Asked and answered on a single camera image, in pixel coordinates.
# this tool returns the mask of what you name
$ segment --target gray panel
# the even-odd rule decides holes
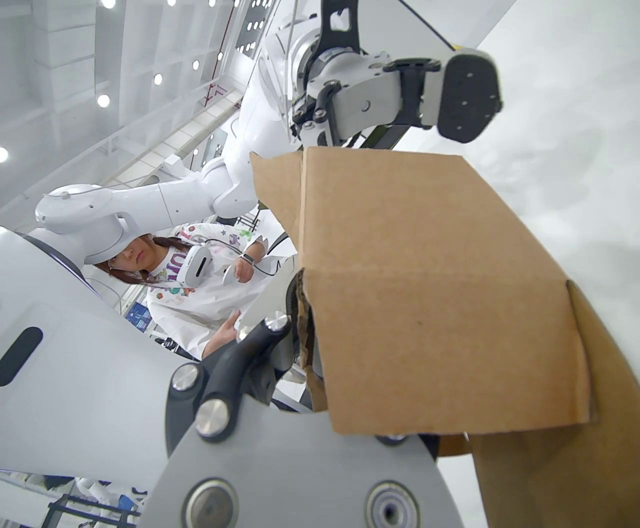
[[[415,497],[421,526],[462,528],[435,462],[413,436],[399,447],[340,436],[328,413],[280,412],[244,397],[236,432],[208,444],[191,428],[157,484],[140,528],[182,526],[187,496],[218,478],[237,493],[238,528],[364,528],[365,502],[381,481]]]

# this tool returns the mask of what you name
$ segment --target woman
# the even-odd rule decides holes
[[[270,270],[252,266],[265,255],[254,233],[234,227],[199,223],[183,229],[178,237],[144,235],[136,238],[116,257],[96,264],[127,284],[146,284],[147,307],[154,321],[196,359],[236,338],[234,325],[265,288]],[[209,275],[197,288],[177,287],[178,271],[192,244],[205,243],[212,256]],[[235,267],[238,282],[223,285],[224,272]]]

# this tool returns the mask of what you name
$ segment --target cardboard box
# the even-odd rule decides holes
[[[468,433],[492,528],[640,525],[637,381],[462,158],[310,148],[252,165],[300,253],[314,407],[336,432],[450,435],[453,453]]]

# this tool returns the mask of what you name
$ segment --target screw head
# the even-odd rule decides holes
[[[281,311],[276,311],[272,316],[265,318],[264,324],[267,325],[267,328],[272,332],[279,332],[289,322],[289,316]]]
[[[388,435],[388,436],[376,436],[376,438],[383,445],[395,447],[397,445],[402,445],[403,443],[405,443],[406,439],[409,437],[406,435]]]
[[[198,379],[198,366],[193,363],[187,363],[173,373],[171,377],[171,386],[173,389],[183,392],[189,390],[196,384]]]
[[[248,326],[243,326],[240,330],[238,330],[236,342],[240,343],[241,341],[245,340],[250,332],[251,328],[249,328]]]
[[[375,486],[365,504],[367,528],[418,528],[420,513],[413,495],[401,484],[387,481]]]
[[[227,428],[229,418],[226,402],[218,398],[206,400],[196,412],[196,431],[203,438],[213,438]]]
[[[197,486],[184,509],[188,528],[232,528],[238,517],[238,497],[231,484],[211,479]]]

